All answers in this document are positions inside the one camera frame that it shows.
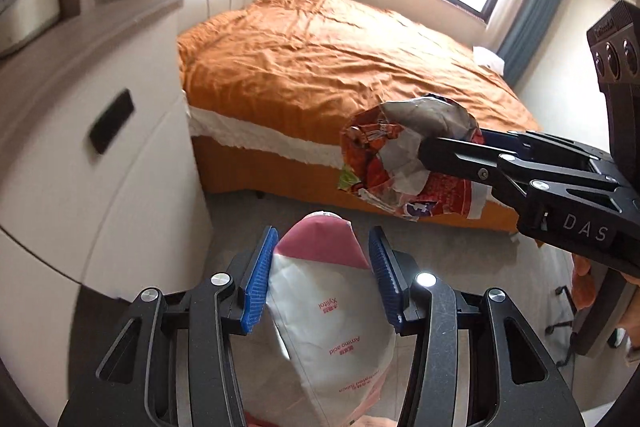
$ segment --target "mattress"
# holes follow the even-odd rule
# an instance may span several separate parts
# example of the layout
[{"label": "mattress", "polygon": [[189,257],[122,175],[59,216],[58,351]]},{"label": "mattress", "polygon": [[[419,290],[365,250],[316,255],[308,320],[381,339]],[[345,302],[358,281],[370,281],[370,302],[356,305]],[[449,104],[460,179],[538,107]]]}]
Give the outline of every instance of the mattress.
[{"label": "mattress", "polygon": [[[351,0],[256,0],[184,32],[178,51],[200,179],[210,192],[253,189],[377,211],[337,188],[339,133],[354,114],[387,100],[432,92],[463,105],[483,128],[538,129],[470,49]],[[477,219],[428,221],[513,231],[515,211],[478,194]]]}]

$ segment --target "teal curtain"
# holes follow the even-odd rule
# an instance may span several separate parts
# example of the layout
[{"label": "teal curtain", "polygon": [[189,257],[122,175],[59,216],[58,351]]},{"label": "teal curtain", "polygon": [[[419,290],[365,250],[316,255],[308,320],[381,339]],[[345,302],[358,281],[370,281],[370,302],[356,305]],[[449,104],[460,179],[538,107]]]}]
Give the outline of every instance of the teal curtain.
[{"label": "teal curtain", "polygon": [[562,0],[524,0],[498,57],[504,60],[504,79],[515,86],[551,26]]}]

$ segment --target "white plastic bag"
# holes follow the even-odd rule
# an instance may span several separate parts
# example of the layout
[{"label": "white plastic bag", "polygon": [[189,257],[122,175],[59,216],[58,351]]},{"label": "white plastic bag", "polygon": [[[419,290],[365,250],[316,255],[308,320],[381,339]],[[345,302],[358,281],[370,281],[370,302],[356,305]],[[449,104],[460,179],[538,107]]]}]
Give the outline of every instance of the white plastic bag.
[{"label": "white plastic bag", "polygon": [[347,426],[380,399],[396,336],[351,223],[296,223],[274,250],[267,306],[321,425]]}]

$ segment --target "plastic bag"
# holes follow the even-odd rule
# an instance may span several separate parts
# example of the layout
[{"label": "plastic bag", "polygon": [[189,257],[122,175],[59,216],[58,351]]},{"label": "plastic bag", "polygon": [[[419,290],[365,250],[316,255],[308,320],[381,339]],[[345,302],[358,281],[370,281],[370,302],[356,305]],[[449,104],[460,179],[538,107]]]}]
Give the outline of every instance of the plastic bag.
[{"label": "plastic bag", "polygon": [[267,306],[320,425],[350,425],[380,399],[396,335],[351,223],[296,223],[274,250]]},{"label": "plastic bag", "polygon": [[418,148],[427,137],[484,143],[476,119],[453,100],[428,94],[385,102],[357,114],[340,132],[338,188],[406,219],[450,213],[479,218],[487,190],[425,169]]}]

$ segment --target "metal bolt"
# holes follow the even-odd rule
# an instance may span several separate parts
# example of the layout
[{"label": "metal bolt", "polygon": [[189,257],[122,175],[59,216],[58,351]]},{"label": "metal bolt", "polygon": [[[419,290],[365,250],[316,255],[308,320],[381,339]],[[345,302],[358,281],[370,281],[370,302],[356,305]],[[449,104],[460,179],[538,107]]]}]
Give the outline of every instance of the metal bolt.
[{"label": "metal bolt", "polygon": [[545,182],[541,182],[540,180],[533,180],[531,182],[531,186],[537,188],[538,190],[549,190],[549,185]]},{"label": "metal bolt", "polygon": [[507,298],[507,295],[498,288],[492,288],[489,290],[489,298],[495,302],[503,302]]},{"label": "metal bolt", "polygon": [[425,288],[431,288],[436,281],[435,276],[428,272],[418,273],[418,275],[415,276],[415,282]]},{"label": "metal bolt", "polygon": [[224,286],[231,280],[231,276],[228,273],[220,272],[211,277],[211,284],[213,286]]},{"label": "metal bolt", "polygon": [[158,290],[155,288],[147,288],[142,292],[140,298],[145,302],[155,301],[158,298]]}]

